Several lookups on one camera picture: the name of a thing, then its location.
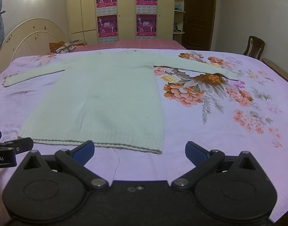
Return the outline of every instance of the triangular hole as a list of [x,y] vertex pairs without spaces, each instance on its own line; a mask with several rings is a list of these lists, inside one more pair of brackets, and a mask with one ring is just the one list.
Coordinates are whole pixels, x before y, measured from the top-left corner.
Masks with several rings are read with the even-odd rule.
[[253,163],[250,161],[249,158],[245,157],[242,162],[240,163],[240,168],[249,169],[249,170],[256,170]]
[[26,166],[24,167],[24,170],[33,169],[33,168],[39,168],[41,167],[40,162],[38,161],[36,156],[31,156],[29,161],[27,162]]

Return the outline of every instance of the light green sweater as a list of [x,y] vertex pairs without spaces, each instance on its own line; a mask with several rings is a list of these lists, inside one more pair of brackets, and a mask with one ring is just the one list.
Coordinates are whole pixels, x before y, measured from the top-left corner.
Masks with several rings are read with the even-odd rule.
[[23,123],[19,137],[68,145],[93,140],[97,146],[161,153],[165,124],[154,66],[237,80],[227,69],[144,51],[64,59],[7,77],[4,86],[65,70]]

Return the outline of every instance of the wall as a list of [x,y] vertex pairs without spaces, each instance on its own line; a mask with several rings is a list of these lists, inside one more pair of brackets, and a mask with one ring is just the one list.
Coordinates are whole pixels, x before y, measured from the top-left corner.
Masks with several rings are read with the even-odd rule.
[[57,24],[70,38],[67,0],[3,0],[5,37],[27,19],[46,18]]
[[266,43],[261,58],[288,72],[288,0],[218,0],[211,49],[243,54],[250,35]]

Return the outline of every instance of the cream headboard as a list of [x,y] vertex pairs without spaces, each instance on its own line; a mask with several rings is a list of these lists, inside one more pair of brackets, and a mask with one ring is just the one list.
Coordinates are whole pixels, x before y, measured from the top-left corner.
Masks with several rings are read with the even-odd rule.
[[47,55],[49,42],[66,41],[62,30],[51,20],[29,19],[15,27],[3,41],[0,50],[0,73],[16,58]]

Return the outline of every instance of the pink bed sheet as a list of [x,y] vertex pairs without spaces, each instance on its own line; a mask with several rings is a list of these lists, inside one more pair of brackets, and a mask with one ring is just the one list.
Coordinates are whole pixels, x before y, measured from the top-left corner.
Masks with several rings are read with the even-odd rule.
[[115,43],[77,46],[74,52],[92,51],[111,48],[141,48],[141,49],[185,49],[175,40],[166,39],[134,39],[120,40]]
[[[227,68],[236,72],[240,81],[156,67],[166,123],[163,153],[157,155],[98,147],[86,167],[109,183],[114,179],[167,180],[171,183],[194,167],[185,156],[185,144],[189,140],[207,150],[220,149],[226,155],[238,155],[242,150],[249,150],[277,190],[278,201],[270,218],[278,220],[288,210],[288,83],[262,62],[243,55],[185,49],[143,50]],[[8,88],[2,86],[4,78],[87,53],[93,52],[21,57],[10,64],[0,75],[1,141],[17,137],[24,120],[62,72]],[[117,91],[127,94],[124,89]],[[34,145],[43,155],[53,154],[63,147]],[[17,155],[18,164],[25,155]],[[0,169],[0,224],[9,220],[2,203],[2,190],[14,171],[15,167]]]

